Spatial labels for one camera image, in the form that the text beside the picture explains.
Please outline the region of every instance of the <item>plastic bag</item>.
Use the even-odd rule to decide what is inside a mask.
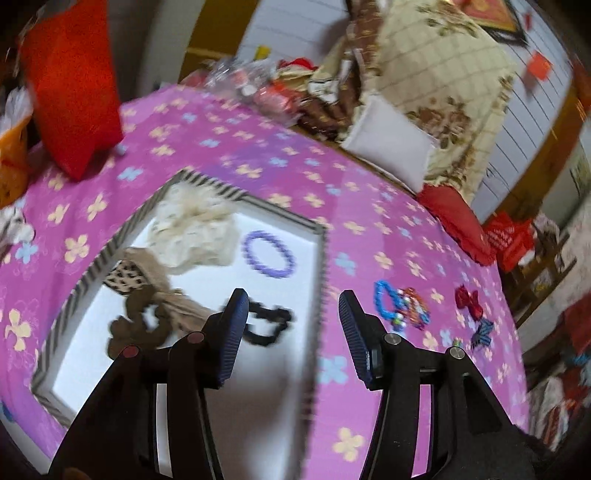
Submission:
[[[9,95],[0,117],[0,208],[21,197],[29,182],[27,124],[33,107],[25,88]]]
[[[215,65],[204,86],[224,102],[250,104],[286,127],[294,125],[301,94],[285,88],[274,77],[275,65],[271,60],[244,63],[226,58]]]
[[[531,220],[514,222],[506,212],[494,217],[484,227],[484,232],[504,272],[513,270],[519,260],[535,247]]]

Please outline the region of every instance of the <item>striped tray border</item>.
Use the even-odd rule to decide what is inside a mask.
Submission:
[[[39,358],[37,361],[37,368],[33,373],[31,380],[31,393],[36,397],[39,403],[51,414],[62,426],[68,428],[71,425],[70,419],[61,413],[61,411],[52,403],[50,399],[45,397],[38,391],[40,385],[45,380],[51,361],[56,354],[56,350],[60,339],[64,336],[68,323],[73,317],[80,301],[88,292],[90,286],[97,282],[101,275],[105,274],[105,267],[109,264],[117,250],[126,240],[127,236],[135,230],[135,228],[152,212],[158,202],[164,198],[169,188],[179,182],[186,182],[195,186],[212,186],[216,193],[225,199],[233,202],[245,201],[252,205],[263,208],[271,213],[280,215],[288,220],[298,223],[306,228],[314,231],[320,239],[320,254],[317,261],[316,271],[318,278],[316,280],[319,288],[316,289],[313,302],[315,304],[314,316],[317,321],[314,322],[313,328],[310,332],[310,340],[308,342],[309,357],[306,360],[306,367],[304,372],[307,374],[305,379],[303,402],[301,406],[301,431],[296,432],[296,436],[300,439],[297,445],[297,452],[299,455],[294,455],[294,463],[290,466],[290,471],[293,475],[290,478],[299,478],[301,474],[302,460],[307,447],[307,439],[310,428],[314,418],[314,399],[316,392],[316,374],[318,369],[317,352],[320,347],[320,334],[322,331],[323,312],[326,302],[324,295],[326,289],[326,262],[325,262],[325,247],[327,232],[323,225],[313,222],[310,219],[302,217],[296,213],[285,210],[277,205],[274,205],[266,200],[259,199],[245,190],[230,185],[222,180],[214,177],[209,177],[205,174],[195,172],[193,170],[184,168],[177,174],[172,176],[162,187],[160,187],[144,204],[136,210],[131,217],[115,232],[114,236],[109,242],[100,250],[93,262],[90,264],[81,279],[68,296],[60,309],[60,313],[51,325],[51,330],[41,347]]]

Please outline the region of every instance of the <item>white lace fabric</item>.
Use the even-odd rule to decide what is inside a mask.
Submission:
[[[213,187],[177,183],[156,207],[148,248],[169,269],[229,265],[238,244],[234,211]]]

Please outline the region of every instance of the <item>floral pillow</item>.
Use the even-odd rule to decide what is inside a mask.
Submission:
[[[469,204],[505,117],[514,64],[445,0],[394,0],[378,45],[372,88],[437,139],[426,181],[453,186]]]

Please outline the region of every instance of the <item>bed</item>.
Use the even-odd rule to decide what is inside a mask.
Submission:
[[[48,164],[19,200],[35,240],[0,263],[0,401],[45,455],[55,454],[64,429],[30,385],[53,321],[104,244],[183,168],[326,228],[319,376],[303,478],[353,480],[363,467],[379,394],[356,378],[337,296],[352,288],[363,308],[376,313],[374,282],[381,279],[415,288],[431,311],[425,331],[408,327],[406,338],[436,351],[461,341],[511,420],[527,429],[521,349],[496,265],[470,260],[411,196],[327,146],[191,88],[173,86],[126,103],[121,117],[125,154],[110,155],[79,184]],[[469,347],[476,326],[456,309],[461,284],[478,290],[495,322],[490,348]],[[427,395],[421,400],[415,473],[425,471],[428,456]]]

